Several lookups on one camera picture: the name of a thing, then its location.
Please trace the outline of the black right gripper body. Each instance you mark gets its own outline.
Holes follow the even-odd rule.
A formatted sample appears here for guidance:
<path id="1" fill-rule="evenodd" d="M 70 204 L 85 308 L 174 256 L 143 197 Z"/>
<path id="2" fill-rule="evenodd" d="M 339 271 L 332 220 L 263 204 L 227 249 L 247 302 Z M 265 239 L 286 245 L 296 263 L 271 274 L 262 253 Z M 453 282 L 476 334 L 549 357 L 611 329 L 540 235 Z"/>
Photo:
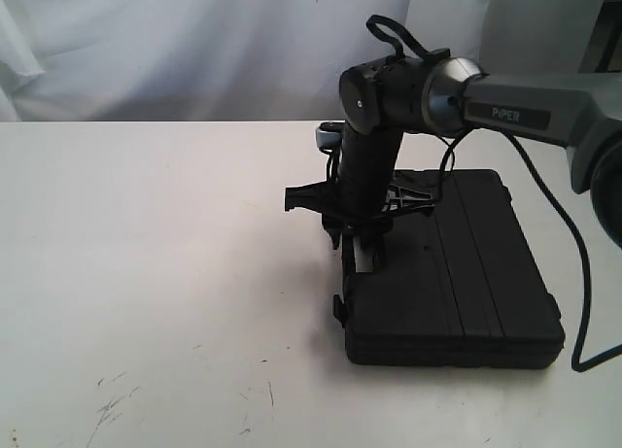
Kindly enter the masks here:
<path id="1" fill-rule="evenodd" d="M 400 129 L 370 134 L 344 121 L 341 146 L 328 157 L 322 182 L 285 188 L 284 209 L 322 215 L 335 227 L 382 224 L 436 205 L 436 191 L 409 188 L 395 174 L 402 143 Z"/>

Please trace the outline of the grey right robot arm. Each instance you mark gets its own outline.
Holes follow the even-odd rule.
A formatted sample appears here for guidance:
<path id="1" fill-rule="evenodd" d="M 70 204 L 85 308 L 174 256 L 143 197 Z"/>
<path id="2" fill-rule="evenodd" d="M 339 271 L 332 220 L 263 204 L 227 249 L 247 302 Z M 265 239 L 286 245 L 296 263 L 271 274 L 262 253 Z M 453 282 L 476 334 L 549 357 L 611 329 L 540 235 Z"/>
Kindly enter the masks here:
<path id="1" fill-rule="evenodd" d="M 439 190 L 389 197 L 407 134 L 458 143 L 479 128 L 563 148 L 570 186 L 588 193 L 607 236 L 621 239 L 621 77 L 617 73 L 496 75 L 466 58 L 391 56 L 343 72 L 342 122 L 318 130 L 328 154 L 320 183 L 289 188 L 287 210 L 307 209 L 338 224 L 370 224 L 434 206 Z"/>

